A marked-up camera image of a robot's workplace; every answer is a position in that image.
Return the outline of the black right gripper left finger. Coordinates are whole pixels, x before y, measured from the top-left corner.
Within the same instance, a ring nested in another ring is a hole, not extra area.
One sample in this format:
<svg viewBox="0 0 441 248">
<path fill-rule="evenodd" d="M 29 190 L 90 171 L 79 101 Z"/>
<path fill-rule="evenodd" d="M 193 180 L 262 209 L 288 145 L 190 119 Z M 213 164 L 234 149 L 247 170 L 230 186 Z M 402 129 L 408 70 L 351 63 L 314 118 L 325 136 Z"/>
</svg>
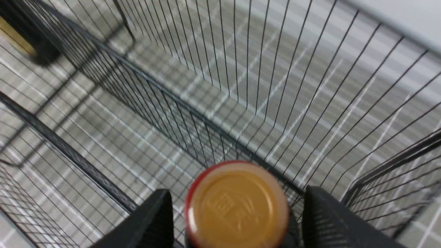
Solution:
<svg viewBox="0 0 441 248">
<path fill-rule="evenodd" d="M 157 189 L 92 247 L 172 248 L 174 240 L 172 197 L 168 189 Z"/>
</svg>

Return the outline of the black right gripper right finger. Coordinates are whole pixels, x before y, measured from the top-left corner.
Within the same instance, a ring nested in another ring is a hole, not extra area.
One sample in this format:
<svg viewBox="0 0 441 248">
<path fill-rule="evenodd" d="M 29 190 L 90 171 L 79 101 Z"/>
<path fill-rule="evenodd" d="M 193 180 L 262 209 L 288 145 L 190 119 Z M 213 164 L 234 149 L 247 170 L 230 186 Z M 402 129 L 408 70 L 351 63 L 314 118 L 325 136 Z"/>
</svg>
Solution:
<svg viewBox="0 0 441 248">
<path fill-rule="evenodd" d="M 307 186 L 304 194 L 302 238 L 306 248 L 404 247 L 318 186 Z"/>
</svg>

